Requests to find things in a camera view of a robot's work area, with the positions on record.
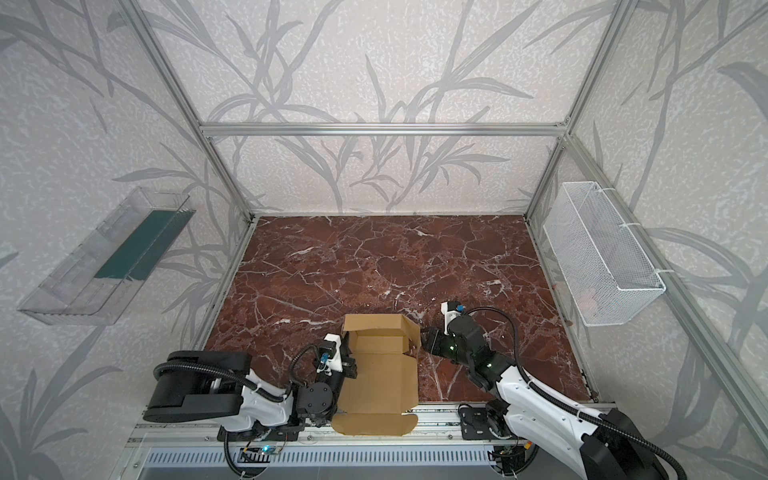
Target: transparent plastic bin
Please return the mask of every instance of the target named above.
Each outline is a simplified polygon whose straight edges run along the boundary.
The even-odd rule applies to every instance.
[[[114,325],[194,213],[188,199],[133,190],[19,311],[48,325]]]
[[[667,289],[595,182],[563,183],[544,231],[587,326],[624,324]]]

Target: wall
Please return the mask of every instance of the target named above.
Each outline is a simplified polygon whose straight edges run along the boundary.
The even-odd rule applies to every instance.
[[[0,474],[105,478],[189,345],[244,222],[110,2],[0,2]],[[21,302],[136,186],[197,210],[114,326]]]
[[[552,137],[229,137],[217,144],[253,211],[279,214],[523,214],[553,147]],[[410,161],[420,151],[424,158]]]
[[[557,122],[613,0],[141,5],[206,122]],[[519,214],[553,143],[217,139],[253,209],[283,214]]]
[[[577,136],[612,179],[744,367],[766,391],[768,4],[642,4]],[[768,461],[659,299],[624,326],[586,328],[532,223],[592,379],[691,478],[768,478]]]

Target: cardboard box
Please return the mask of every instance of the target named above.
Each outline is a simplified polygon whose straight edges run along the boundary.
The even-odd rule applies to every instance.
[[[403,415],[419,404],[416,359],[404,355],[409,341],[421,346],[419,326],[398,313],[344,317],[357,378],[345,379],[331,426],[344,435],[405,435],[419,417]]]

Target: metal basket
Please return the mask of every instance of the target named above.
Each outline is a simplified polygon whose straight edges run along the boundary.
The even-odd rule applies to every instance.
[[[544,231],[587,326],[624,324],[667,289],[595,182],[563,183]]]

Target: black cable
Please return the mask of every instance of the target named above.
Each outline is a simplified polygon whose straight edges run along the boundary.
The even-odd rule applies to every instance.
[[[265,389],[260,389],[256,383],[251,382],[249,379],[245,378],[245,376],[239,373],[231,372],[227,369],[221,369],[217,366],[206,365],[205,363],[173,360],[171,362],[161,363],[160,365],[154,367],[154,371],[152,373],[154,374],[154,378],[156,380],[159,380],[163,372],[167,370],[187,370],[188,372],[204,373],[206,375],[221,378],[224,380],[231,380],[232,382],[235,382],[238,385],[242,385],[247,389],[253,390],[255,393],[264,397],[270,402],[280,403],[284,400],[282,396],[273,395],[267,392]]]
[[[525,463],[522,467],[515,470],[515,475],[522,472],[526,468],[531,466],[531,463],[533,463],[533,459],[536,458],[536,455],[538,454],[538,445],[533,445],[533,449],[531,450],[531,454],[528,456],[528,458],[525,460]]]
[[[592,415],[588,415],[586,413],[580,413],[580,410],[576,409],[575,407],[572,407],[568,405],[567,403],[563,403],[560,400],[556,399],[554,396],[550,395],[546,391],[544,391],[540,386],[536,385],[531,381],[531,377],[528,376],[528,373],[523,369],[519,355],[518,355],[518,327],[515,325],[515,322],[512,321],[512,318],[507,315],[505,312],[494,308],[492,306],[479,306],[477,308],[474,308],[472,310],[469,310],[467,312],[467,315],[471,315],[474,312],[478,312],[480,310],[487,310],[489,312],[496,312],[499,315],[503,316],[507,319],[510,326],[512,327],[512,348],[513,353],[515,356],[515,365],[518,367],[518,372],[520,372],[520,377],[523,378],[523,381],[528,384],[528,386],[531,387],[531,389],[539,394],[540,396],[544,397],[545,400],[549,401],[551,404],[557,406],[560,409],[563,409],[564,411],[570,413],[571,415],[577,415],[580,420],[584,420],[586,422],[590,422],[593,425],[597,425],[600,427],[603,427],[606,430],[611,430],[614,433],[617,433],[618,435],[623,436],[627,440],[634,442],[638,444],[639,446],[650,450],[653,452],[657,457],[664,460],[666,463],[668,463],[672,469],[675,471],[675,474],[677,474],[678,480],[687,480],[688,475],[685,473],[685,469],[683,469],[683,466],[680,465],[680,463],[670,454],[666,453],[664,450],[659,448],[658,446],[654,445],[653,443],[647,441],[646,439],[642,439],[640,437],[637,437],[629,432],[626,432],[617,426],[613,425],[612,423],[605,422],[602,419],[599,419],[597,417],[593,417]]]
[[[230,468],[232,473],[240,478],[256,478],[261,473],[259,472],[255,475],[251,475],[250,473],[246,473],[244,470],[240,470],[237,465],[235,465],[235,461],[230,456],[230,433],[227,431],[224,433],[224,460],[227,461],[227,466]]]
[[[474,420],[474,416],[475,416],[475,407],[473,407],[473,406],[469,405],[468,403],[459,403],[459,404],[458,404],[458,408],[456,409],[456,412],[458,413],[458,417],[459,417],[459,418],[461,418],[461,417],[462,417],[461,411],[462,411],[462,407],[463,407],[463,406],[465,406],[465,407],[469,407],[469,408],[471,409],[471,410],[470,410],[470,412],[472,413],[472,417],[473,417],[473,419],[472,419],[472,420],[470,420],[470,419],[467,419],[467,418],[464,418],[464,421],[465,421],[465,422],[467,422],[469,425],[472,425],[472,426],[474,427],[474,426],[475,426],[475,420]]]
[[[303,385],[307,386],[306,380],[299,380],[296,377],[296,373],[293,371],[296,368],[296,364],[299,362],[302,356],[304,356],[305,353],[309,352],[311,349],[315,350],[315,358],[317,358],[317,361],[320,361],[320,349],[317,348],[317,345],[307,345],[301,351],[293,357],[293,360],[290,361],[290,365],[288,366],[288,377],[290,378],[290,381],[293,383],[296,383],[297,385]]]

